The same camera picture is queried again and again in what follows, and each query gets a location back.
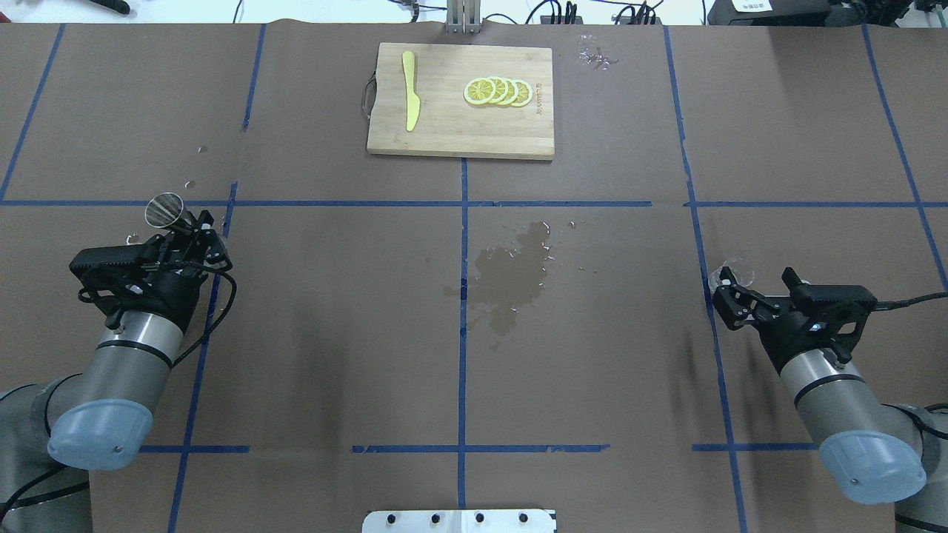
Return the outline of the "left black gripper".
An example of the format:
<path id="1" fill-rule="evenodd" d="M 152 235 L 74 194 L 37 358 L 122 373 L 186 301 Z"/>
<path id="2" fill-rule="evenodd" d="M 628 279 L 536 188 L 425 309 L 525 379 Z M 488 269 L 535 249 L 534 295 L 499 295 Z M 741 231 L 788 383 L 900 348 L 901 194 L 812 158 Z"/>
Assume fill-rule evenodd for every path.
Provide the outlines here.
<path id="1" fill-rule="evenodd" d="M 209 276 L 209 267 L 230 271 L 226 239 L 213 219 L 190 222 L 190 242 L 178 232 L 156 234 L 145 242 L 145 268 L 127 276 L 126 310 L 166 318 L 186 333 Z"/>

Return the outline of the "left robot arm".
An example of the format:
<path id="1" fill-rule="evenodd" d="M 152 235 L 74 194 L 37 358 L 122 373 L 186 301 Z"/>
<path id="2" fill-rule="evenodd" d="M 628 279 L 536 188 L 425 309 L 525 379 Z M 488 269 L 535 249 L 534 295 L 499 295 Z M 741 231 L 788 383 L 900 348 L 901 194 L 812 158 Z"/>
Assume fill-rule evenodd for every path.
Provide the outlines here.
<path id="1" fill-rule="evenodd" d="M 213 219 L 160 223 L 138 245 L 83 249 L 79 300 L 104 314 L 84 372 L 2 395 L 2 530 L 90 532 L 90 473 L 126 468 L 151 432 L 204 281 L 236 287 Z"/>

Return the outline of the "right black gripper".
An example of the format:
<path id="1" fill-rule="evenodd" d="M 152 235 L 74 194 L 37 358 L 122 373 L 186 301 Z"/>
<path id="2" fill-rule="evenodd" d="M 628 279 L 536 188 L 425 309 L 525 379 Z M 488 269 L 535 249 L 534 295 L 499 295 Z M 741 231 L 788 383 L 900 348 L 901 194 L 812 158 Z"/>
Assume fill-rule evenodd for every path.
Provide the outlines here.
<path id="1" fill-rule="evenodd" d="M 725 327 L 737 331 L 745 325 L 755 327 L 763 350 L 773 369 L 781 371 L 796 355 L 830 347 L 836 333 L 829 325 L 813 323 L 803 312 L 792 310 L 791 304 L 780 304 L 761 293 L 742 286 L 730 266 L 715 274 L 713 306 Z"/>

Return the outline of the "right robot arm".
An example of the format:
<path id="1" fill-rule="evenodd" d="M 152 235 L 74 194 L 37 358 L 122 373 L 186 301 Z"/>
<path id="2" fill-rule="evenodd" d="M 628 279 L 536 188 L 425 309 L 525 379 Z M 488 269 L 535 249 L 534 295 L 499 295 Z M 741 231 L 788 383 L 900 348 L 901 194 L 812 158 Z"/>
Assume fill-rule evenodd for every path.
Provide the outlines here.
<path id="1" fill-rule="evenodd" d="M 732 331 L 754 327 L 776 374 L 840 492 L 861 505 L 894 506 L 897 532 L 947 529 L 946 404 L 879 401 L 852 360 L 868 317 L 941 299 L 880 301 L 863 286 L 821 286 L 792 267 L 786 295 L 742 286 L 718 271 L 712 304 Z"/>

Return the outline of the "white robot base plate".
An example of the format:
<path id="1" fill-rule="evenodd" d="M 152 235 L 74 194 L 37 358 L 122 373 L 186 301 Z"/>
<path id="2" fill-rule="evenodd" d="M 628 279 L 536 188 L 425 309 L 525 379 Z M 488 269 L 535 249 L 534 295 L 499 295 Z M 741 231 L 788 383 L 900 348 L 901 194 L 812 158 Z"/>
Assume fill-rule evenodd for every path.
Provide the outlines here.
<path id="1" fill-rule="evenodd" d="M 558 532 L 554 510 L 427 509 L 370 512 L 362 532 Z"/>

